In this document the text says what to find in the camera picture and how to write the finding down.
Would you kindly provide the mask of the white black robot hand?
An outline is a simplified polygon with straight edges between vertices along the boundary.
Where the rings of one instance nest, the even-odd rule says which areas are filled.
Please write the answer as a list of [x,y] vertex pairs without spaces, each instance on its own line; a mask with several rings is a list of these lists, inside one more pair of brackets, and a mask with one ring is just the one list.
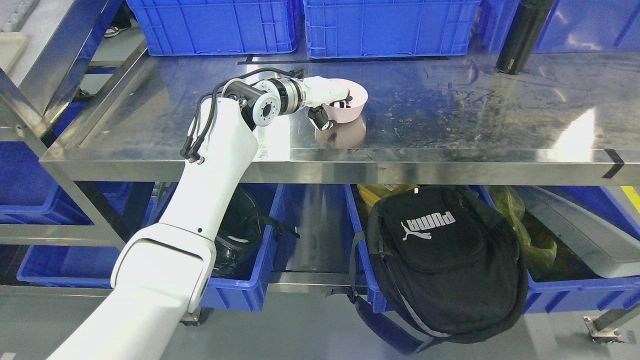
[[301,108],[307,109],[311,123],[321,132],[333,126],[324,106],[353,99],[346,85],[321,76],[302,79],[301,91]]

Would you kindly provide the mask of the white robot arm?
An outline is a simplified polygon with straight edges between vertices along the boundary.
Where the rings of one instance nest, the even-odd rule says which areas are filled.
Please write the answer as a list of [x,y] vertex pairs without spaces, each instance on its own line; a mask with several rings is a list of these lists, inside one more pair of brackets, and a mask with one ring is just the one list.
[[50,360],[158,360],[179,322],[201,302],[215,259],[215,237],[227,206],[257,151],[242,116],[267,125],[265,108],[281,96],[225,80],[196,103],[181,151],[182,175],[157,223],[138,230],[119,253],[112,291],[53,351]]

